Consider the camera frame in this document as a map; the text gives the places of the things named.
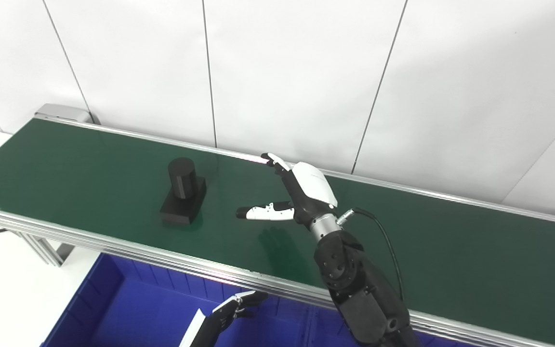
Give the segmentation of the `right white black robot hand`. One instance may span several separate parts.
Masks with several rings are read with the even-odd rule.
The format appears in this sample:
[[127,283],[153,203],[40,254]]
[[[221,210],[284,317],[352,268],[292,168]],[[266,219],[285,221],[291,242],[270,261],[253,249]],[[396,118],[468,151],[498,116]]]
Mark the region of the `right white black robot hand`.
[[294,220],[312,231],[321,219],[335,216],[333,210],[338,201],[320,169],[306,162],[289,165],[271,152],[261,154],[261,158],[275,169],[290,200],[271,202],[266,206],[239,207],[236,211],[238,219]]

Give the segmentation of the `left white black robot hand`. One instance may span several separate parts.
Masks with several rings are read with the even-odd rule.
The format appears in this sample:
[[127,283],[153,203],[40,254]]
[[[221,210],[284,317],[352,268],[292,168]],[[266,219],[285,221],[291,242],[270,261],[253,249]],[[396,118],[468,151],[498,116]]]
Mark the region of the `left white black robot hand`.
[[245,291],[234,294],[216,306],[210,315],[205,316],[201,309],[194,314],[191,323],[179,343],[180,347],[213,347],[220,334],[233,321],[240,318],[253,318],[255,312],[250,307],[259,307],[269,295],[262,291]]

